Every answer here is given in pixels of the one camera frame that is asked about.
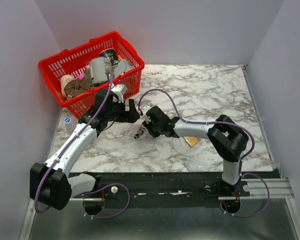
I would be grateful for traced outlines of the astronaut keychain with keys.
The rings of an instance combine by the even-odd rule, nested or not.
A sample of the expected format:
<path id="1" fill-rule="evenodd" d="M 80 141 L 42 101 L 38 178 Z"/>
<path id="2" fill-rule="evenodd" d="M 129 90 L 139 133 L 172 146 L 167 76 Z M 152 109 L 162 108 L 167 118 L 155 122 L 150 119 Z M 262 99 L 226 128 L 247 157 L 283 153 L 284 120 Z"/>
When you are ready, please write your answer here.
<path id="1" fill-rule="evenodd" d="M 136 134 L 133 136 L 133 138 L 136 140 L 136 139 L 139 139 L 143 134 L 144 134 L 145 130 L 143 128 L 140 128 Z"/>

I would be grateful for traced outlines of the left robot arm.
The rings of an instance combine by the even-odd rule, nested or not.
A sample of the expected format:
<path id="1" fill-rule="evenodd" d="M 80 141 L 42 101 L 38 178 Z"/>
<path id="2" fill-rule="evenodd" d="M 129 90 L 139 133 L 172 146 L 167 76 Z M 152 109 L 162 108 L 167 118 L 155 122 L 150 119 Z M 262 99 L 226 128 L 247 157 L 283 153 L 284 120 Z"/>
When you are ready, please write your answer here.
<path id="1" fill-rule="evenodd" d="M 108 123 L 135 123 L 140 115 L 135 102 L 129 99 L 126 110 L 124 94 L 127 88 L 118 84 L 112 89 L 101 89 L 94 104 L 78 123 L 62 147 L 43 164 L 35 163 L 30 169 L 29 196 L 36 204 L 62 210 L 69 199 L 86 193 L 94 198 L 100 194 L 100 178 L 84 172 L 70 177 L 70 172 L 87 147 L 104 131 Z"/>

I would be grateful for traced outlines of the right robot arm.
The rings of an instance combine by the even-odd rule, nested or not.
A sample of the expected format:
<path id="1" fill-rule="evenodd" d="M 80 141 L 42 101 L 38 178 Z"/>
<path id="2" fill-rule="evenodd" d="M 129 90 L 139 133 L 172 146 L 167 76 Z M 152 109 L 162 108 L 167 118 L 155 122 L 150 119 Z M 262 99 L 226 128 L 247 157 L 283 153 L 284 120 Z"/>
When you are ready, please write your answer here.
<path id="1" fill-rule="evenodd" d="M 161 135 L 167 138 L 194 137 L 209 140 L 223 159 L 220 191 L 231 196 L 238 190 L 241 179 L 241 155 L 247 147 L 248 135 L 226 115 L 217 120 L 220 123 L 191 123 L 176 116 L 169 118 L 158 106 L 145 106 L 141 110 L 143 126 L 153 138 Z"/>

